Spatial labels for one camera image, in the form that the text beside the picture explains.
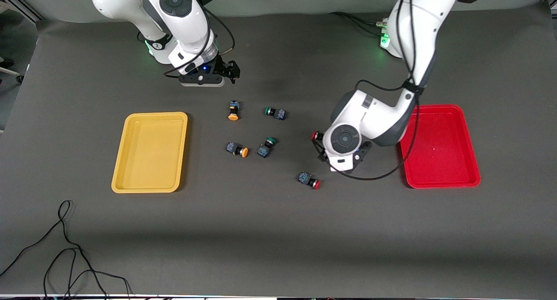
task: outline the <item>white wall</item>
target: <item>white wall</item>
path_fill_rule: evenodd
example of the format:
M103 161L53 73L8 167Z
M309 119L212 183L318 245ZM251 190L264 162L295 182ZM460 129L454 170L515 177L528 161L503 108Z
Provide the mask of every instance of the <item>white wall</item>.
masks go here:
M91 0L26 0L48 19L89 23L107 21ZM250 16L273 13L386 12L396 0L214 0L207 5L219 16ZM456 10L511 9L540 0L480 0L457 3Z

